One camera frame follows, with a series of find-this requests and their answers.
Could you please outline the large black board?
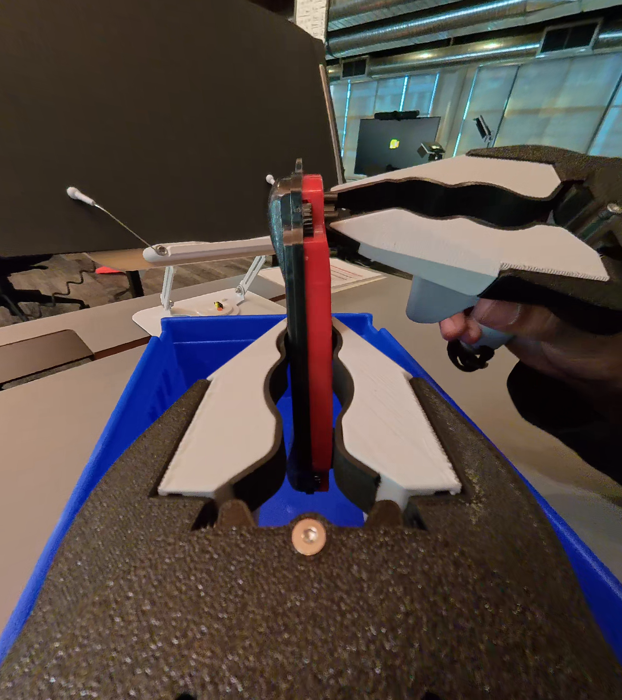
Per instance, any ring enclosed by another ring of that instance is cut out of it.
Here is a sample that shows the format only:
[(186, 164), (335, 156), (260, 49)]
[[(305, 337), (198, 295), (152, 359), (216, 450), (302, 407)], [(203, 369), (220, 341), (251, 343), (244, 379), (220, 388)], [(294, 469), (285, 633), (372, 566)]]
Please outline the large black board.
[(323, 44), (250, 1), (0, 1), (0, 256), (268, 235), (340, 182)]

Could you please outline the dark desk flap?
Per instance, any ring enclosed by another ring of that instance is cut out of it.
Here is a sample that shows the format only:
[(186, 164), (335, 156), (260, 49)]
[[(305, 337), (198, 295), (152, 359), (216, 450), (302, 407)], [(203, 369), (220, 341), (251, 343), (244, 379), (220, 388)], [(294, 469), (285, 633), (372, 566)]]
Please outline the dark desk flap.
[(63, 365), (93, 360), (94, 354), (73, 330), (61, 330), (0, 346), (3, 385)]

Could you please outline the blue plastic bin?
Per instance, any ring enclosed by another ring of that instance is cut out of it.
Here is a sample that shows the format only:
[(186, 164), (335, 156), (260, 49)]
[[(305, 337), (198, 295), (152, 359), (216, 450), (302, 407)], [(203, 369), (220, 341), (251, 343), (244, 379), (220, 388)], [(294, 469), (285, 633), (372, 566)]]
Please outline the blue plastic bin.
[[(0, 636), (0, 699), (622, 699), (622, 585), (369, 314), (465, 488), (374, 505), (284, 481), (283, 316), (168, 320)], [(158, 495), (213, 373), (272, 340), (268, 463)]]

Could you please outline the white laptop stand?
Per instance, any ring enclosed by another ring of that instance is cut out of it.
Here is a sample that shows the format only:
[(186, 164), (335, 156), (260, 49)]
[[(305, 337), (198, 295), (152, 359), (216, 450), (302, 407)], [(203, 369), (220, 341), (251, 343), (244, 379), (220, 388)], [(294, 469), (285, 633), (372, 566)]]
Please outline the white laptop stand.
[[(133, 322), (149, 336), (157, 337), (160, 335), (163, 319), (209, 316), (221, 318), (239, 314), (244, 316), (269, 314), (276, 316), (285, 313), (285, 309), (280, 305), (249, 290), (257, 274), (261, 271), (265, 258), (274, 253), (270, 237), (218, 243), (181, 242), (162, 245), (167, 248), (169, 253), (165, 257), (157, 256), (151, 249), (145, 249), (143, 252), (143, 257), (147, 262), (165, 268), (160, 304), (157, 307), (140, 310), (132, 317)], [(172, 285), (177, 266), (241, 258), (253, 253), (256, 254), (253, 263), (235, 288), (227, 288), (223, 291), (207, 293), (179, 302), (173, 301)], [(227, 310), (223, 313), (215, 313), (213, 308), (215, 301), (224, 302)]]

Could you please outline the paper sheet in plastic sleeve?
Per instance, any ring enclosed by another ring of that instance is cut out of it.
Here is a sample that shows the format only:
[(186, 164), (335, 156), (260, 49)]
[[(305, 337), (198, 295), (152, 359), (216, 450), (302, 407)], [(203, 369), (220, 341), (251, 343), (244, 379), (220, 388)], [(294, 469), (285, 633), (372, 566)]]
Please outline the paper sheet in plastic sleeve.
[(331, 293), (346, 291), (385, 278), (381, 272), (370, 267), (353, 264), (340, 258), (330, 259), (330, 273)]

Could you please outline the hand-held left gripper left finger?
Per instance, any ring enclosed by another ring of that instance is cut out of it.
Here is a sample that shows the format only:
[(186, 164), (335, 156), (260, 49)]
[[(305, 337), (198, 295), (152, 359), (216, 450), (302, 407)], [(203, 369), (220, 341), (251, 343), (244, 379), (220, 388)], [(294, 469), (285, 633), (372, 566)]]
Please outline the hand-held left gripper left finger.
[(279, 320), (207, 378), (158, 495), (237, 499), (255, 511), (277, 493), (287, 469), (277, 408), (288, 386), (286, 331)]

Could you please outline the silver ventilation duct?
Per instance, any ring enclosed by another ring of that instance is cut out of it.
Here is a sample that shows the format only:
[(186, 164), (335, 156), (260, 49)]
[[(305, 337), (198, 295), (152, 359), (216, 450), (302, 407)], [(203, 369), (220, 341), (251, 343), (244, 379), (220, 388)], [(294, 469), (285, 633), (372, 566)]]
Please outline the silver ventilation duct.
[[(547, 27), (601, 21), (592, 50), (537, 57)], [(332, 81), (622, 50), (622, 1), (333, 1)]]

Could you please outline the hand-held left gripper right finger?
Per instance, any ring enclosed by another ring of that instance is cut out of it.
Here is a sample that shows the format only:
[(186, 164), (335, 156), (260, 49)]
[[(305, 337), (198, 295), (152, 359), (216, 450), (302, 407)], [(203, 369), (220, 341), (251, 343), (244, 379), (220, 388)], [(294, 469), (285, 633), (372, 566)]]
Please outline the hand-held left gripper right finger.
[(462, 483), (414, 391), (412, 375), (340, 320), (333, 320), (333, 473), (363, 512), (378, 501), (404, 511), (413, 496), (454, 496)]

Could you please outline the white vent grille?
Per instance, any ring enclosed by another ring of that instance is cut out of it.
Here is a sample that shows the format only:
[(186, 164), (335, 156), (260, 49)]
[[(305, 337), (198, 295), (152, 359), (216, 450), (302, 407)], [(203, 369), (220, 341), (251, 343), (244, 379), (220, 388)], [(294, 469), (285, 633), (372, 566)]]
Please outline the white vent grille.
[(600, 25), (601, 21), (597, 20), (547, 27), (536, 55), (543, 57), (589, 52), (598, 37)]

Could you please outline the person's right forearm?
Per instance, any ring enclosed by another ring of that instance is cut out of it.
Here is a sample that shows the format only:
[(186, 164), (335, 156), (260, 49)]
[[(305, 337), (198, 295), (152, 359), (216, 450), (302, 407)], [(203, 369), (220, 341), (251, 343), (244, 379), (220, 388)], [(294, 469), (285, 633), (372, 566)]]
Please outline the person's right forearm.
[(521, 417), (575, 451), (586, 463), (622, 486), (622, 413), (611, 418), (604, 403), (519, 362), (507, 380)]

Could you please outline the red handheld game toy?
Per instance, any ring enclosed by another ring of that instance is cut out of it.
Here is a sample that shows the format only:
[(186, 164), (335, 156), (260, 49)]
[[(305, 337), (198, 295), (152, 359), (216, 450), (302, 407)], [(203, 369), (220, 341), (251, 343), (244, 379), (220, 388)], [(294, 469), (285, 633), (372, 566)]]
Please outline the red handheld game toy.
[(324, 185), (298, 158), (272, 185), (271, 242), (287, 300), (284, 341), (291, 382), (293, 439), (288, 477), (293, 488), (327, 491), (333, 465), (333, 320)]

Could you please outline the large black monitor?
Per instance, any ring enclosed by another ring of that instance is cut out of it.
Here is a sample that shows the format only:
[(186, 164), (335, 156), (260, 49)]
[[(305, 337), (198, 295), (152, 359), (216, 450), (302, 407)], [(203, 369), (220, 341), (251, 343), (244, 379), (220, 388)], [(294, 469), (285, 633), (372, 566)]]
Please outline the large black monitor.
[(359, 122), (354, 173), (375, 176), (428, 163), (417, 148), (437, 142), (440, 117), (421, 117), (416, 110), (377, 113)]

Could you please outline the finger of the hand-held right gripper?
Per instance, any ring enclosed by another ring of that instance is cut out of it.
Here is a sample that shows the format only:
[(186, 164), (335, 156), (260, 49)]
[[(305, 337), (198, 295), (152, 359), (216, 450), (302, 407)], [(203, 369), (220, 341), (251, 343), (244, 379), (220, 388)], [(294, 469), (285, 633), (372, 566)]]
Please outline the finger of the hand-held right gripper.
[(464, 195), (470, 188), (544, 199), (559, 187), (560, 177), (551, 164), (461, 155), (353, 180), (331, 188), (330, 193), (337, 196), (338, 204), (350, 205), (365, 196), (428, 202)]
[(334, 221), (331, 229), (358, 243), (362, 256), (412, 275), (406, 315), (417, 323), (472, 307), (509, 269), (609, 280), (600, 255), (555, 225), (501, 229), (393, 208)]

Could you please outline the person's right hand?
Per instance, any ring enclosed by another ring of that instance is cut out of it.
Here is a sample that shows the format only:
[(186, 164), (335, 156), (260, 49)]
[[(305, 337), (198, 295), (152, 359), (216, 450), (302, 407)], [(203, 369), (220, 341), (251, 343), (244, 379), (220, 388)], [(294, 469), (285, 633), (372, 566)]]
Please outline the person's right hand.
[(622, 332), (588, 333), (540, 306), (480, 300), (467, 314), (439, 322), (447, 341), (474, 345), (489, 328), (512, 336), (507, 347), (520, 361), (580, 388), (622, 393)]

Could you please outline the white paper wall list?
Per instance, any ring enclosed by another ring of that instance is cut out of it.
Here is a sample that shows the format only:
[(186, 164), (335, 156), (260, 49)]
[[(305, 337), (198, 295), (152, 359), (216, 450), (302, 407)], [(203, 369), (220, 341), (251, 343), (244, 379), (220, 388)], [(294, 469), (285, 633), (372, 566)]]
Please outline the white paper wall list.
[(330, 1), (294, 2), (294, 24), (314, 39), (325, 42)]

